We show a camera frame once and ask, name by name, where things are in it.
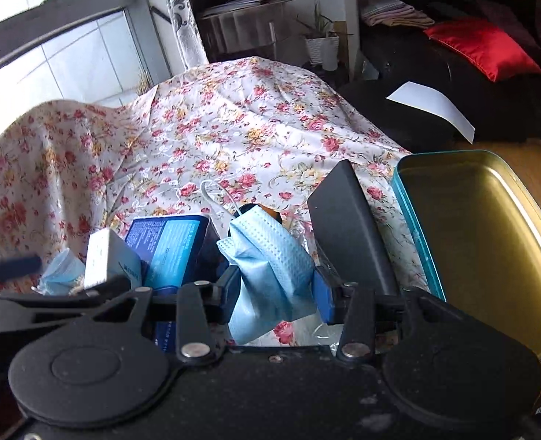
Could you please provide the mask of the light blue face mask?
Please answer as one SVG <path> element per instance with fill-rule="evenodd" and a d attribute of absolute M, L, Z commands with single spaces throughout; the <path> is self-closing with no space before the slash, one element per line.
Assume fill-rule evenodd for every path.
<path fill-rule="evenodd" d="M 241 273 L 229 322 L 233 341 L 256 347 L 316 345 L 313 331 L 320 322 L 311 291 L 312 257 L 257 203 L 227 215 L 232 218 L 228 235 L 217 245 Z"/>
<path fill-rule="evenodd" d="M 58 253 L 33 290 L 44 296 L 67 296 L 85 274 L 85 265 L 69 249 Z"/>

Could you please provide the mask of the blue Tempo tissue pack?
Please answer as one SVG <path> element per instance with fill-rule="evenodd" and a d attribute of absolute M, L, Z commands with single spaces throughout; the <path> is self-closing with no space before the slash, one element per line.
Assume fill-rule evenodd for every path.
<path fill-rule="evenodd" d="M 218 279 L 218 240 L 210 217 L 203 214 L 141 217 L 124 239 L 140 258 L 142 284 L 169 302 L 186 284 Z"/>

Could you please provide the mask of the black rectangular box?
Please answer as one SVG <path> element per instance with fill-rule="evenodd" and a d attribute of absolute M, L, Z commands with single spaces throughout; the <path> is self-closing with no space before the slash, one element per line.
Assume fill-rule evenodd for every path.
<path fill-rule="evenodd" d="M 319 259 L 344 283 L 396 296 L 399 285 L 368 201 L 348 160 L 307 199 Z"/>

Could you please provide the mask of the small white tissue packet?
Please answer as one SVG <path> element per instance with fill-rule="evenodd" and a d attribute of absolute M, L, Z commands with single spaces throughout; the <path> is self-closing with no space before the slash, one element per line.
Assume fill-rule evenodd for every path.
<path fill-rule="evenodd" d="M 114 276 L 124 275 L 131 287 L 142 285 L 138 254 L 111 228 L 103 228 L 89 237 L 84 287 L 92 288 Z"/>

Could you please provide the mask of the gold teal metal tin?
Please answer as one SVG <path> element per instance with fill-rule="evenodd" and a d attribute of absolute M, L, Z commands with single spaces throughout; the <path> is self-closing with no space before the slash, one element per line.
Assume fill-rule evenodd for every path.
<path fill-rule="evenodd" d="M 486 150 L 414 154 L 392 187 L 431 294 L 541 358 L 541 209 Z"/>

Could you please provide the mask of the floral tablecloth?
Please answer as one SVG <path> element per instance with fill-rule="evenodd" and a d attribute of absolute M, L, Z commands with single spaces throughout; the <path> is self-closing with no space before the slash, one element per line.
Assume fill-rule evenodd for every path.
<path fill-rule="evenodd" d="M 0 135 L 0 258 L 85 256 L 93 232 L 138 217 L 206 213 L 224 230 L 248 203 L 314 251 L 307 198 L 345 159 L 396 279 L 424 288 L 391 185 L 404 155 L 319 77 L 261 58 L 188 70 L 120 108 L 46 102 Z"/>

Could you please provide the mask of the white paper sheet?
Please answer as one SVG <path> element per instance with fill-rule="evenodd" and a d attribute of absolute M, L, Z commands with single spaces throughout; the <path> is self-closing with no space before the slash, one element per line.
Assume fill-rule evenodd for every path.
<path fill-rule="evenodd" d="M 452 125 L 468 143 L 474 142 L 475 127 L 449 98 L 434 88 L 407 81 L 389 94 L 387 99 L 440 117 Z"/>

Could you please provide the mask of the potted plant white pot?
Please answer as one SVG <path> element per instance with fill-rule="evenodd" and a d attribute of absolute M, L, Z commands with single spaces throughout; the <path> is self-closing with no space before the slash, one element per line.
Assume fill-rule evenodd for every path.
<path fill-rule="evenodd" d="M 321 66 L 326 72 L 335 72 L 348 58 L 347 23 L 334 21 L 323 14 L 321 3 L 314 0 L 312 22 L 299 16 L 295 21 L 304 28 L 303 37 L 311 66 Z"/>

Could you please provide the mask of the patterned curtain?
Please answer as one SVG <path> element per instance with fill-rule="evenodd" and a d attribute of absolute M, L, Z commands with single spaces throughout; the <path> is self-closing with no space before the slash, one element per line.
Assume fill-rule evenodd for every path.
<path fill-rule="evenodd" d="M 186 70 L 209 64 L 191 0 L 166 0 L 171 26 Z"/>

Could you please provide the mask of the glass side table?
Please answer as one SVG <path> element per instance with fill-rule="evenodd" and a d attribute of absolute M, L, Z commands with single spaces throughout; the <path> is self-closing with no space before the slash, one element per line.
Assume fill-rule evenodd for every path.
<path fill-rule="evenodd" d="M 211 62 L 248 56 L 276 60 L 290 37 L 287 4 L 293 0 L 233 0 L 211 7 L 197 25 Z"/>

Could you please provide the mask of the red satin cushion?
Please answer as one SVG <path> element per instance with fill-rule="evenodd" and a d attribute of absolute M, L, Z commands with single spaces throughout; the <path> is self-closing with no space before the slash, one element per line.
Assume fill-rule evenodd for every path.
<path fill-rule="evenodd" d="M 465 57 L 493 83 L 520 74 L 541 74 L 541 67 L 515 40 L 485 19 L 436 23 L 424 33 Z"/>

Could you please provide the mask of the folded striped blanket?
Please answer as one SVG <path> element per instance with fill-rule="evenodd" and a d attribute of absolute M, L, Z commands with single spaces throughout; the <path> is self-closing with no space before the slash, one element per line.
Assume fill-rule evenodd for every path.
<path fill-rule="evenodd" d="M 427 29 L 435 22 L 423 11 L 401 0 L 363 0 L 359 3 L 360 18 L 368 26 L 407 26 Z"/>

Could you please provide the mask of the black leather sofa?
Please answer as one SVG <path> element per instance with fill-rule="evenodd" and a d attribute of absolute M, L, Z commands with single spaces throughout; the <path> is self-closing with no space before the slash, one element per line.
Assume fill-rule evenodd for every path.
<path fill-rule="evenodd" d="M 375 69 L 372 81 L 354 81 L 341 95 L 386 135 L 413 152 L 429 152 L 460 140 L 440 117 L 389 101 L 407 81 L 444 94 L 475 127 L 478 142 L 541 140 L 541 74 L 490 81 L 425 29 L 379 24 L 359 14 L 360 52 Z M 541 67 L 541 0 L 401 0 L 435 23 L 481 18 L 498 26 Z"/>

